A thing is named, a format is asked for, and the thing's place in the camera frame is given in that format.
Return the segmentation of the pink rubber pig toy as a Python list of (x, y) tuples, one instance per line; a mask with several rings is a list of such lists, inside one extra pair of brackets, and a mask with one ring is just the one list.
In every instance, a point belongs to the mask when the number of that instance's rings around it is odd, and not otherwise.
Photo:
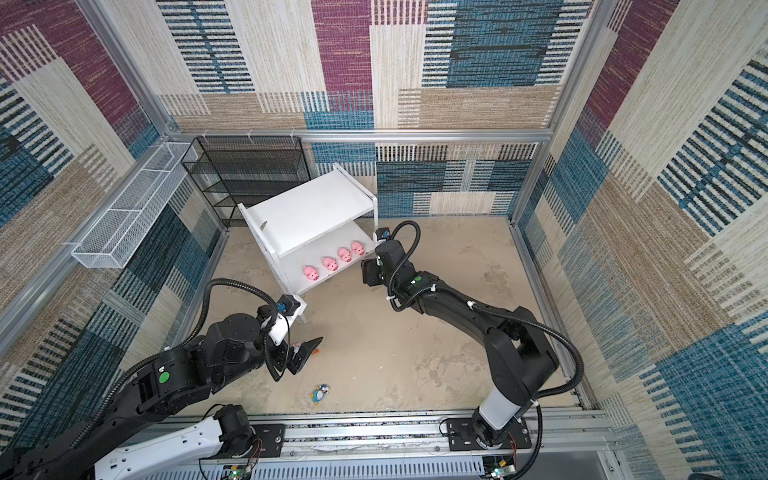
[(350, 263), (353, 260), (352, 252), (346, 247), (340, 247), (337, 251), (337, 255), (344, 263)]
[(319, 270), (311, 265), (306, 265), (302, 269), (303, 275), (311, 282), (316, 282), (320, 278)]
[(352, 251), (356, 255), (358, 255), (360, 257), (362, 257), (362, 256), (364, 256), (366, 254), (365, 245), (363, 243), (359, 242), (359, 241), (353, 241), (351, 243), (351, 249), (352, 249)]
[(322, 258), (322, 264), (329, 272), (336, 272), (339, 268), (338, 262), (333, 257), (325, 256)]

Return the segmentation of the teal hooded Doraemon figure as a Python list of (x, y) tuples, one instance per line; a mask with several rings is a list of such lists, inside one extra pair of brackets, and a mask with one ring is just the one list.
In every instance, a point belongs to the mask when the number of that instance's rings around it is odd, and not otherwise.
[(321, 402), (329, 392), (329, 386), (327, 384), (321, 384), (317, 386), (311, 394), (311, 400), (314, 404)]

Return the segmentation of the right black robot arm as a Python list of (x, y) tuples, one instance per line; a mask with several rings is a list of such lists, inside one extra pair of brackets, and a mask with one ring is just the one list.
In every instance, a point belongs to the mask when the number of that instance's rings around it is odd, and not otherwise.
[(363, 283), (384, 286), (394, 311), (412, 309), (435, 317), (484, 348), (494, 388), (473, 413), (481, 442), (498, 444), (540, 399), (568, 393), (581, 383), (585, 365), (575, 344), (530, 310), (491, 306), (433, 273), (416, 270), (411, 256), (421, 239), (417, 222), (379, 228), (375, 239), (375, 257), (362, 263)]

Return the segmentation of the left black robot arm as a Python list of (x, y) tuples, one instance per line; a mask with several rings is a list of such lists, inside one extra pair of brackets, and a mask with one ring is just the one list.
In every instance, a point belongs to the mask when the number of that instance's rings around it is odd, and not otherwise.
[[(206, 322), (214, 288), (256, 296), (255, 314), (235, 313)], [(1, 457), (4, 479), (117, 479), (142, 477), (184, 457), (253, 453), (262, 445), (240, 405), (223, 405), (192, 428), (190, 437), (155, 439), (147, 446), (126, 441), (202, 402), (246, 374), (265, 367), (274, 381), (297, 374), (321, 343), (294, 345), (291, 327), (306, 304), (297, 295), (274, 300), (241, 281), (216, 278), (205, 286), (197, 323), (178, 345), (130, 367), (107, 393), (94, 416), (37, 448), (12, 448)]]

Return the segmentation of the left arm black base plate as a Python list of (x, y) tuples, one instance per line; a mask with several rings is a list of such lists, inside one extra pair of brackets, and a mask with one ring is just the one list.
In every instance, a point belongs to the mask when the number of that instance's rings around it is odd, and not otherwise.
[(221, 446), (206, 460), (277, 458), (282, 452), (285, 429), (285, 424), (225, 427), (220, 436)]

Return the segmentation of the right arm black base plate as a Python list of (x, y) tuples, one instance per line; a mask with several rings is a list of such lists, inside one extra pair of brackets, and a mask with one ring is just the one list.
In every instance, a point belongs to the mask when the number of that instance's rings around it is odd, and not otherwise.
[(481, 417), (449, 417), (440, 422), (438, 429), (448, 439), (451, 451), (529, 449), (533, 446), (524, 420), (511, 420), (504, 428), (494, 430)]

